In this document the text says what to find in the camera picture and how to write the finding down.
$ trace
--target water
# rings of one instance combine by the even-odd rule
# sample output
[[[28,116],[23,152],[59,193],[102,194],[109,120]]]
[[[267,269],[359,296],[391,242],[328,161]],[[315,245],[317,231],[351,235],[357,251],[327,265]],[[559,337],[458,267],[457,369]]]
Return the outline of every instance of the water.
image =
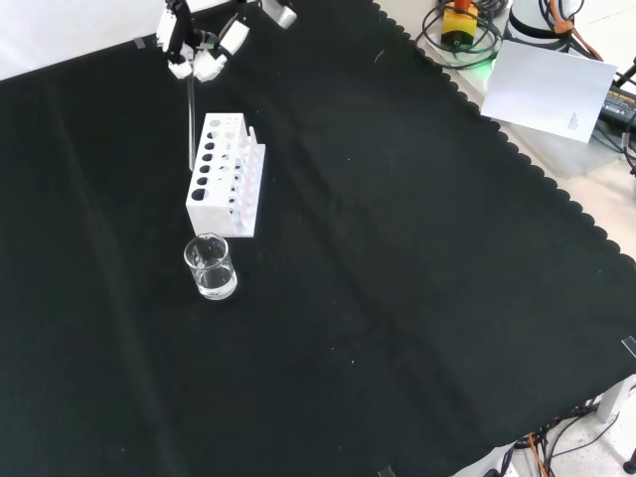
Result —
[[[197,271],[199,292],[209,300],[223,300],[237,289],[237,274],[227,266]]]

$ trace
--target paper sheet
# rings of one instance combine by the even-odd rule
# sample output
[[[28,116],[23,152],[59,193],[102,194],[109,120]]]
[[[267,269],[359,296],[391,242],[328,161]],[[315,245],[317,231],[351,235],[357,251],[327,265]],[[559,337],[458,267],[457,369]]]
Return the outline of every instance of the paper sheet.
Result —
[[[482,114],[587,142],[616,67],[504,42]]]

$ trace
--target test tube rack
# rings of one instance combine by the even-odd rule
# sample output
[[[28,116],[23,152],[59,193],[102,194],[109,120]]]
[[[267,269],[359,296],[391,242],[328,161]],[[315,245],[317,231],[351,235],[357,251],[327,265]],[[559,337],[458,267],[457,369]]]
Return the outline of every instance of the test tube rack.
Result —
[[[264,157],[241,113],[206,114],[186,200],[196,235],[254,236]]]

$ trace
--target black tablecloth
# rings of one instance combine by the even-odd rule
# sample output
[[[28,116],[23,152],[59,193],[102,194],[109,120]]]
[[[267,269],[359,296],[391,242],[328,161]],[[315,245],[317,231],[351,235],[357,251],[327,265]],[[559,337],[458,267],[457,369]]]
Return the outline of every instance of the black tablecloth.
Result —
[[[267,145],[227,302],[157,52],[0,85],[3,477],[445,476],[635,371],[633,261],[369,2],[296,9],[198,86]]]

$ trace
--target white wall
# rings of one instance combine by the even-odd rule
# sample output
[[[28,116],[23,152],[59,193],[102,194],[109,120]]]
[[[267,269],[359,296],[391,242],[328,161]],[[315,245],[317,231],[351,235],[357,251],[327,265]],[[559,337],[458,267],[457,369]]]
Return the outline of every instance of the white wall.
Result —
[[[190,0],[193,11],[228,0]],[[156,31],[164,0],[0,0],[0,80]]]

